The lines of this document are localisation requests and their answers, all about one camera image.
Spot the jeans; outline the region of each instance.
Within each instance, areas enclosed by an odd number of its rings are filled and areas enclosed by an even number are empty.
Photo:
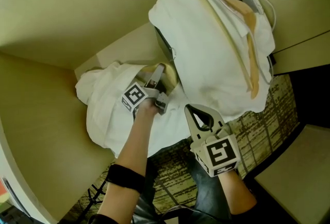
[[[188,171],[196,182],[198,189],[194,209],[212,215],[216,219],[230,221],[231,217],[228,204],[219,178],[211,178],[194,158],[188,161]],[[157,170],[148,160],[144,190],[133,215],[136,224],[164,223],[163,221],[159,221],[160,216],[157,215],[153,206],[153,199],[155,197],[153,183],[157,175]],[[221,223],[221,221],[216,221],[199,212],[193,212],[189,219],[187,219],[187,223],[215,224]]]

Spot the folded white fabric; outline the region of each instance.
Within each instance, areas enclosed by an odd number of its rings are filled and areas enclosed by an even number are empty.
[[[219,0],[208,0],[236,43],[250,69],[247,30]],[[271,26],[256,13],[255,41],[259,65],[271,79],[267,56],[275,49]],[[259,77],[259,93],[251,99],[238,60],[214,18],[199,0],[158,0],[149,20],[175,49],[174,60],[187,98],[217,110],[224,121],[265,108],[269,85]]]
[[[76,84],[78,98],[88,105],[87,131],[93,142],[110,148],[117,157],[133,124],[133,116],[121,96],[142,65],[112,63],[104,70],[84,73]],[[148,156],[190,136],[184,108],[188,104],[181,84],[169,95],[167,112],[156,115],[151,130]]]

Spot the wooden hanger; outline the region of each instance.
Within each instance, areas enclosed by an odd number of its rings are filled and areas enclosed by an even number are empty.
[[[208,2],[208,0],[200,0],[200,1],[207,8],[209,13],[216,19],[218,25],[221,27],[221,29],[225,33],[225,36],[227,37],[230,45],[232,46],[232,48],[234,50],[235,55],[239,61],[245,81],[246,81],[248,87],[251,89],[251,98],[252,99],[255,98],[259,91],[259,69],[258,69],[257,60],[256,60],[255,48],[253,46],[251,36],[250,35],[247,36],[247,41],[248,41],[247,44],[249,46],[248,53],[249,53],[249,59],[250,59],[250,75],[251,75],[251,77],[249,77],[249,75],[246,71],[246,68],[244,66],[244,63],[242,61],[242,58],[239,55],[238,49],[237,49],[232,37],[230,36],[228,30],[223,25],[218,14],[213,9],[212,5]],[[232,7],[237,12],[242,14],[246,25],[249,27],[252,34],[254,34],[255,25],[256,25],[256,17],[255,17],[253,10],[246,3],[239,1],[239,0],[224,0],[224,1],[230,7]]]

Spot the white curved edge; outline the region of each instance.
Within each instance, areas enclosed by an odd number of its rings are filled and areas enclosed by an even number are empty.
[[[15,195],[23,205],[25,210],[32,218],[46,224],[55,224],[56,221],[51,214],[44,208],[38,201],[28,184],[26,183],[23,175],[21,174],[15,159],[10,151],[4,129],[0,118],[0,177],[1,181],[7,179]],[[14,206],[21,210],[20,206],[11,197]]]

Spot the person's right arm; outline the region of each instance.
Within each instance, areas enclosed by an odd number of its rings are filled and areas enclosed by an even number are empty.
[[[234,170],[219,175],[230,213],[239,215],[252,209],[257,200]]]

